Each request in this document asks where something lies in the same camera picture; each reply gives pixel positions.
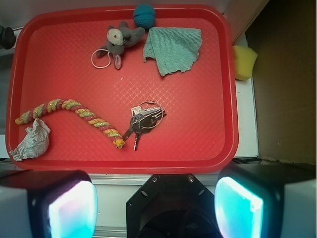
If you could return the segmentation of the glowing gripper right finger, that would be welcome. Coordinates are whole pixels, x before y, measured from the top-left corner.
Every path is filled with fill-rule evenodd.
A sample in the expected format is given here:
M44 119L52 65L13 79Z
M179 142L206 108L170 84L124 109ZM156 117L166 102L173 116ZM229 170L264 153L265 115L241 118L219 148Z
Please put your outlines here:
M224 238L315 238L316 170L289 165L228 165L215 186Z

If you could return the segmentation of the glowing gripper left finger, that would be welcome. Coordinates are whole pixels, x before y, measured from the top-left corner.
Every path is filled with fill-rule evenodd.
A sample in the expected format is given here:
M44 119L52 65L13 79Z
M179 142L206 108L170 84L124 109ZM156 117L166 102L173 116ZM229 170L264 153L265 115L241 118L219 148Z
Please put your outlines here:
M91 238L97 213L97 190L84 171L0 173L2 238Z

